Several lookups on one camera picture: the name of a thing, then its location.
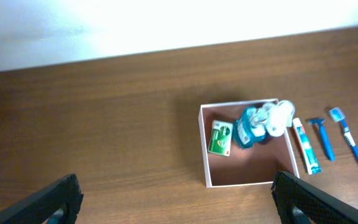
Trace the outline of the teal mouthwash bottle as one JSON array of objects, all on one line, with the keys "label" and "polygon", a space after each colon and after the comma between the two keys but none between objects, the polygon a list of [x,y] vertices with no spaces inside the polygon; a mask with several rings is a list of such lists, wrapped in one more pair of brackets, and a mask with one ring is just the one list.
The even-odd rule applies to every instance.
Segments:
[{"label": "teal mouthwash bottle", "polygon": [[267,135],[265,128],[267,120],[267,111],[262,107],[245,108],[241,117],[235,122],[233,139],[242,149],[251,148],[254,143],[262,142]]}]

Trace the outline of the white teal toothpaste tube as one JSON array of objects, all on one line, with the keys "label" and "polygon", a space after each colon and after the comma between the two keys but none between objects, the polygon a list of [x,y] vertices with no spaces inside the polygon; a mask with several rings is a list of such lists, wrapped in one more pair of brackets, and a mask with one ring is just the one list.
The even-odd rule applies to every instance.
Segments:
[{"label": "white teal toothpaste tube", "polygon": [[304,157],[307,173],[309,175],[321,173],[322,168],[314,154],[310,140],[299,118],[293,118],[293,128]]}]

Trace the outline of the blue disposable razor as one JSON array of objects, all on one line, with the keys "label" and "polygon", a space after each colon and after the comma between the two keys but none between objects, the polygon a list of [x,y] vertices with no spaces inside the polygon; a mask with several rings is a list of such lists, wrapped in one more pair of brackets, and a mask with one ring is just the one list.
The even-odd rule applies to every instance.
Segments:
[{"label": "blue disposable razor", "polygon": [[319,135],[321,138],[321,142],[323,143],[325,154],[330,161],[335,161],[336,157],[335,157],[331,142],[328,138],[326,128],[324,127],[324,119],[323,118],[312,118],[312,119],[308,120],[308,123],[310,125],[317,125]]}]

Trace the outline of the white cardboard box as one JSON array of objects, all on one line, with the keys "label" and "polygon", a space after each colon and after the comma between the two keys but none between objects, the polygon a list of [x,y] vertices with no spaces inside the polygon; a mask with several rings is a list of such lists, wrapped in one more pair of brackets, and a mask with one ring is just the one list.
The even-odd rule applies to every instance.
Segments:
[{"label": "white cardboard box", "polygon": [[213,130],[213,121],[234,123],[248,106],[278,103],[277,98],[213,103],[200,106],[198,123],[203,155],[206,186],[237,187],[245,185],[271,184],[275,174],[284,170],[299,177],[295,153],[288,131],[280,137],[268,137],[249,149],[241,149],[231,142],[229,155],[220,156],[208,152]]}]

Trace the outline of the green soap box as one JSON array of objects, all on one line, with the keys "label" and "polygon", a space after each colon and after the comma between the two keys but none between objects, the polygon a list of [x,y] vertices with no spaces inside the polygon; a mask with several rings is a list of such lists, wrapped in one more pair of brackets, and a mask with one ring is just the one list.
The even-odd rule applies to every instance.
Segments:
[{"label": "green soap box", "polygon": [[214,120],[208,152],[219,156],[229,157],[231,150],[233,124]]}]

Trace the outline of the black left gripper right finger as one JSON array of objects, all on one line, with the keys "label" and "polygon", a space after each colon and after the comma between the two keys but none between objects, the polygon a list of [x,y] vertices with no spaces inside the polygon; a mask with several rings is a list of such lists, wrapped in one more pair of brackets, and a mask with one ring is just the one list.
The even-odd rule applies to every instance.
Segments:
[{"label": "black left gripper right finger", "polygon": [[358,223],[358,209],[287,171],[275,174],[271,190],[282,223]]}]

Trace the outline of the blue white toothbrush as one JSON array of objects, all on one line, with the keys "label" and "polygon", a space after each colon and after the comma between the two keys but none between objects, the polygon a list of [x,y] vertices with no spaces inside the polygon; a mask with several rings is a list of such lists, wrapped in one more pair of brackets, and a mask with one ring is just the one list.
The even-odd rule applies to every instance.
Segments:
[{"label": "blue white toothbrush", "polygon": [[354,138],[352,137],[351,130],[347,125],[344,113],[339,107],[335,107],[329,110],[329,115],[335,123],[339,123],[341,125],[344,139],[348,143],[349,147],[352,149],[354,156],[358,161],[358,147]]}]

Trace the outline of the clear bottle dark liquid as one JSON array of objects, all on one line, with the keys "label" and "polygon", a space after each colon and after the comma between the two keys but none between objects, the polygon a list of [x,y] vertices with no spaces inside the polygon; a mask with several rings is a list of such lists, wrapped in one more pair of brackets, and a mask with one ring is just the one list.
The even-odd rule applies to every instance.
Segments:
[{"label": "clear bottle dark liquid", "polygon": [[268,115],[264,127],[270,136],[280,137],[287,128],[292,127],[295,106],[291,101],[282,100],[278,103],[265,103],[262,108]]}]

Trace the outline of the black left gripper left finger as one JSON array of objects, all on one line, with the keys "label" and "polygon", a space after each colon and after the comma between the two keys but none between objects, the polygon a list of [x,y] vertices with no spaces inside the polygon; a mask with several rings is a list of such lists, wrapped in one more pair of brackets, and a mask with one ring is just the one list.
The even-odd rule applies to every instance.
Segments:
[{"label": "black left gripper left finger", "polygon": [[75,223],[84,194],[68,174],[0,211],[0,223]]}]

